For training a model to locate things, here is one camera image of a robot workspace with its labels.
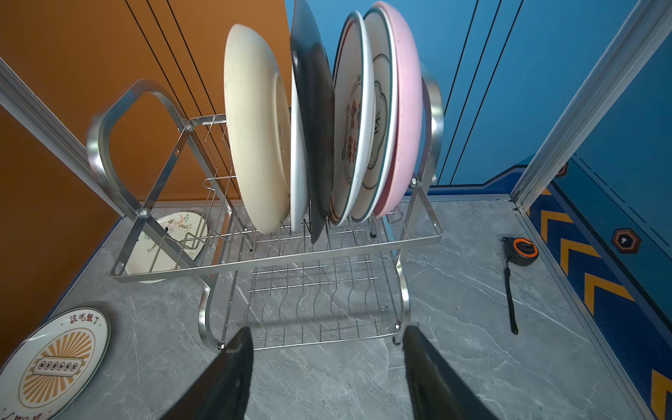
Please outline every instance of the decorative plate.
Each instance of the decorative plate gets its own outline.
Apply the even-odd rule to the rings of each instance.
[[[334,188],[329,218],[340,226],[360,192],[374,136],[374,72],[362,15],[351,12],[334,64]]]
[[[390,21],[383,9],[373,6],[364,16],[364,24],[371,42],[371,55],[374,61],[376,119],[371,156],[362,188],[351,212],[352,218],[357,223],[371,216],[387,180],[396,143],[399,103],[396,46],[392,39]]]
[[[107,317],[93,308],[60,314],[32,333],[0,370],[0,415],[47,420],[89,383],[110,341]]]
[[[306,144],[303,137],[301,108],[292,70],[292,173],[290,175],[290,226],[296,232],[308,208],[308,177],[306,174]]]
[[[192,212],[177,212],[169,214],[157,220],[162,228],[168,232],[171,238],[177,242],[185,241],[184,252],[189,255],[191,259],[195,259],[198,253],[203,249],[204,242],[198,240],[199,237],[205,237],[208,234],[208,224],[206,221],[196,213]],[[164,251],[159,252],[159,246],[152,241],[146,233],[140,233],[138,242],[133,247],[126,264],[126,273],[138,274],[152,272],[167,271],[175,269],[175,262]],[[140,283],[156,283],[161,280],[145,280]]]

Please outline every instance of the white plate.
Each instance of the white plate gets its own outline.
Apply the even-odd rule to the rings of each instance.
[[[340,226],[360,192],[374,135],[371,45],[358,11],[347,17],[334,63],[334,187],[329,218]]]
[[[247,26],[226,39],[224,98],[245,209],[259,232],[273,232],[290,211],[290,113],[276,58]]]
[[[396,48],[390,21],[383,9],[373,6],[364,16],[364,23],[371,42],[371,55],[374,63],[376,119],[371,156],[364,174],[362,188],[351,212],[356,222],[361,222],[371,216],[385,186],[394,154],[399,104]]]
[[[0,415],[47,420],[89,383],[110,341],[105,315],[73,309],[32,333],[0,370]]]
[[[306,143],[303,137],[301,109],[296,92],[296,80],[292,69],[292,173],[290,175],[290,225],[292,232],[296,232],[308,208],[308,176],[306,162]]]
[[[203,249],[203,241],[199,241],[196,238],[204,237],[208,234],[208,224],[199,214],[177,212],[162,217],[157,222],[168,232],[171,238],[177,242],[185,241],[184,253],[189,255],[191,259],[195,259],[201,249]],[[175,262],[166,252],[159,252],[159,246],[149,239],[146,233],[140,233],[138,242],[136,242],[133,252],[131,252],[128,258],[126,273],[149,273],[150,268],[152,272],[167,271],[175,269]],[[160,282],[161,280],[164,279],[145,280],[140,283],[149,284]]]

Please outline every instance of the plate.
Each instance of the plate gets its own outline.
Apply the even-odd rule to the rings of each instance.
[[[191,259],[195,259],[198,253],[203,249],[203,242],[197,240],[197,237],[204,237],[208,234],[208,224],[203,218],[193,212],[177,212],[169,214],[157,220],[162,228],[168,232],[171,238],[177,242],[186,240],[184,252],[189,255]],[[138,242],[136,242],[133,251],[128,258],[126,264],[126,273],[138,274],[152,272],[167,271],[175,269],[175,262],[164,251],[159,251],[159,246],[156,242],[149,239],[146,233],[140,233]],[[161,280],[145,280],[140,283],[156,283]]]
[[[329,218],[341,226],[362,187],[374,136],[371,45],[358,11],[351,12],[334,63],[334,188]]]
[[[107,317],[93,308],[62,313],[32,333],[0,370],[0,413],[47,420],[89,383],[110,341]]]
[[[296,80],[292,69],[292,127],[291,127],[291,166],[290,174],[290,226],[297,232],[308,208],[308,177],[306,174],[306,144],[303,137],[301,108],[296,92]]]
[[[376,217],[382,217],[399,204],[408,191],[415,170],[422,131],[422,73],[415,40],[403,16],[382,1],[376,2],[374,7],[376,6],[385,11],[392,25],[399,82],[399,116],[394,157],[385,187],[374,209]]]
[[[224,98],[231,157],[245,209],[268,234],[290,211],[290,113],[271,48],[236,24],[226,39]]]
[[[371,156],[362,188],[351,212],[353,220],[357,223],[371,216],[385,186],[396,143],[399,103],[396,47],[392,39],[390,21],[383,9],[373,6],[364,15],[364,24],[371,42],[371,56],[374,63],[376,116]]]
[[[333,187],[334,84],[317,22],[306,0],[294,2],[290,48],[306,142],[310,239],[315,243],[329,215]]]

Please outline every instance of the hexagonal emblem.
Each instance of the hexagonal emblem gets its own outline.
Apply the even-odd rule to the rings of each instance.
[[[555,178],[561,178],[567,175],[567,167],[569,166],[569,162],[565,162],[564,165],[560,168],[560,171],[555,175]]]
[[[621,254],[635,254],[639,251],[642,239],[630,228],[616,229],[612,243]]]

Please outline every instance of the yellow chevron stripe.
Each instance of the yellow chevron stripe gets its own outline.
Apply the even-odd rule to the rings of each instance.
[[[651,409],[659,420],[665,420],[667,393],[672,392],[672,380],[651,370]]]
[[[620,284],[610,282],[609,280],[605,280],[603,278],[586,273],[583,302],[586,304],[586,306],[588,306],[590,313],[593,315],[595,314],[595,288],[607,290],[608,292],[617,294],[622,298],[630,299],[634,302],[634,298],[630,295],[630,293],[628,293],[628,290],[625,289],[625,287],[621,286]]]
[[[542,238],[544,242],[548,242],[548,221],[557,220],[559,222],[574,223],[572,219],[567,216],[567,213],[549,212],[542,210]]]
[[[595,248],[588,245],[587,243],[574,242],[562,238],[560,240],[560,266],[562,267],[565,275],[569,275],[569,251],[578,251],[600,258]]]

